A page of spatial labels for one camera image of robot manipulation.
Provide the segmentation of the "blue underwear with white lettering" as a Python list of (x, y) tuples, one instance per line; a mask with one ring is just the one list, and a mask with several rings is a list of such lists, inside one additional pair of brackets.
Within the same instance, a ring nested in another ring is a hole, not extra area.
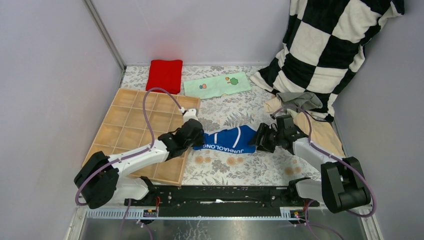
[(205, 133), (203, 144), (193, 146), (194, 150), (215, 150), (229, 154), (250, 154), (256, 151), (256, 145), (249, 144), (256, 131), (248, 125)]

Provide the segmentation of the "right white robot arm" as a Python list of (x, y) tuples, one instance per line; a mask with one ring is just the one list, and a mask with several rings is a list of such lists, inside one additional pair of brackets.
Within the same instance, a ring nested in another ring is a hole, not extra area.
[(315, 200), (325, 204), (332, 213), (339, 213), (371, 203), (372, 194), (357, 158), (341, 158), (315, 145), (295, 126), (290, 115), (281, 115), (275, 120), (274, 125), (261, 123), (249, 144), (270, 153), (277, 146), (282, 147), (320, 172), (319, 181), (303, 177), (289, 182), (286, 198), (291, 205)]

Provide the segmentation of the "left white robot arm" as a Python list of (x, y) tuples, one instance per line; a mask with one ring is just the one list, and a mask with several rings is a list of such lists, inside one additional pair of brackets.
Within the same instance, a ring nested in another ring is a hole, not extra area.
[(142, 177), (130, 174), (150, 165), (181, 157), (189, 148), (204, 142), (204, 129), (196, 119), (189, 119), (174, 132), (159, 136), (151, 144), (118, 154), (102, 151), (91, 155), (74, 178), (78, 190), (75, 203), (97, 209), (109, 201), (138, 200), (148, 206), (155, 192)]

